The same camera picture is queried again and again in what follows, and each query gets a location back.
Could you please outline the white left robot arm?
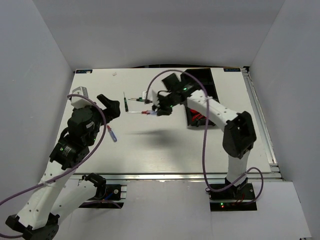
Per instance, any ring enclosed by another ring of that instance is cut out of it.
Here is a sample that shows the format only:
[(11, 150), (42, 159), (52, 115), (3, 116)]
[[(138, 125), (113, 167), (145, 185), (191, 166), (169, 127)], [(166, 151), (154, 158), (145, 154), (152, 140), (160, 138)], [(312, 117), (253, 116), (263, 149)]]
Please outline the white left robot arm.
[(67, 196), (57, 200), (76, 169), (102, 143), (102, 138), (97, 139), (100, 128), (103, 127), (102, 134), (105, 135), (108, 123), (121, 114), (120, 102), (110, 100), (103, 94), (99, 94), (97, 99), (104, 105), (104, 109), (81, 94), (73, 93), (68, 97), (73, 106), (71, 117), (49, 156), (39, 183), (8, 197), (8, 200), (12, 200), (32, 192), (25, 206), (5, 221), (10, 229), (18, 232), (19, 237), (25, 240), (53, 239), (60, 224), (75, 209), (89, 199), (99, 202), (106, 196), (106, 179), (97, 173), (90, 173), (84, 175), (81, 183)]

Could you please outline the large red black utility knife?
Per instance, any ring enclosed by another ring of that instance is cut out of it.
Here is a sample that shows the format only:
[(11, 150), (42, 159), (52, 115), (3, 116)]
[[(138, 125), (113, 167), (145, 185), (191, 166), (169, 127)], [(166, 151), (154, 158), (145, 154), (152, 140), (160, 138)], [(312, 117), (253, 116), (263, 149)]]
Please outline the large red black utility knife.
[(202, 115), (201, 113), (199, 113), (198, 111), (194, 110), (194, 109), (190, 109), (190, 114), (191, 114), (191, 122), (196, 122), (196, 121), (200, 121), (200, 120), (206, 120), (206, 117), (204, 115)]

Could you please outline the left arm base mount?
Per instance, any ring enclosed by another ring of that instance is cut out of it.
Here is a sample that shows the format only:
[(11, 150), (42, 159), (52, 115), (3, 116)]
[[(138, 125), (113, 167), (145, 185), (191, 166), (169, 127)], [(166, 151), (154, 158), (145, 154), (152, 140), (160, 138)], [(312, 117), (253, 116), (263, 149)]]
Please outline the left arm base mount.
[(108, 181), (104, 191), (80, 205), (83, 209), (121, 209), (127, 198), (127, 184), (123, 181)]

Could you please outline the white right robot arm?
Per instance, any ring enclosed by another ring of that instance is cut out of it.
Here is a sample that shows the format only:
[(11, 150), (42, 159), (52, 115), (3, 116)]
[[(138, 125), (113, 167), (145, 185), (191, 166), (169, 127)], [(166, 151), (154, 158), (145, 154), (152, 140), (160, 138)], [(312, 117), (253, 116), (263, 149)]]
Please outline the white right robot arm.
[(205, 126), (213, 122), (223, 133), (222, 147), (228, 155), (228, 169), (225, 177), (225, 187), (214, 189), (213, 193), (226, 192), (226, 195), (236, 200), (244, 193), (244, 186), (248, 182), (247, 164), (254, 142), (257, 139), (253, 119), (247, 111), (237, 112), (222, 105), (211, 96), (204, 85), (195, 76), (184, 71), (186, 79), (178, 79), (177, 70), (163, 79), (167, 95), (147, 88), (158, 116), (169, 116), (173, 107), (185, 105), (203, 115)]

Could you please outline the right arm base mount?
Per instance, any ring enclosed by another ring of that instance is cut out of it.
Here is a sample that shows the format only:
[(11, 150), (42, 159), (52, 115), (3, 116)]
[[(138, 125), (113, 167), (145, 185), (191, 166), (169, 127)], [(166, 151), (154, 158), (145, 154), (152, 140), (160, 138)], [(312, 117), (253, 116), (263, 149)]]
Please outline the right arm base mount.
[(247, 183), (240, 191), (233, 194), (230, 189), (221, 192), (212, 192), (208, 187), (205, 189), (209, 196), (211, 212), (247, 212), (257, 211), (253, 185)]

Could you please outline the blue red screwdriver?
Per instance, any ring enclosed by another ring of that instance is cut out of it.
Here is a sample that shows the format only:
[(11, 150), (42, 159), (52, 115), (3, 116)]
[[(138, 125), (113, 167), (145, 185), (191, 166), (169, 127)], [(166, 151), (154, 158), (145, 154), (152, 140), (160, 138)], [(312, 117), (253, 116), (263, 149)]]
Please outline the blue red screwdriver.
[(128, 111), (127, 114), (139, 114), (147, 116), (157, 116), (157, 112), (153, 110), (144, 110), (144, 111)]
[(108, 131), (108, 133), (109, 133), (112, 141), (113, 141), (114, 143), (116, 143), (116, 142), (118, 141), (118, 139), (117, 139), (115, 133), (113, 132), (112, 128), (111, 128), (109, 125), (107, 125), (106, 127), (107, 127), (107, 131)]

